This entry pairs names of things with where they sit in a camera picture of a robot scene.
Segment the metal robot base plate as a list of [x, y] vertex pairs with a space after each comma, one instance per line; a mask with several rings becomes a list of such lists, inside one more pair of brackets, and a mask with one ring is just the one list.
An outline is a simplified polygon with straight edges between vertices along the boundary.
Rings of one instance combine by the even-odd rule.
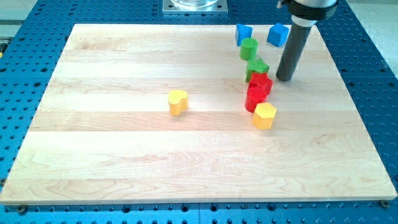
[[212, 14], [228, 12], [227, 0], [163, 0], [164, 14]]

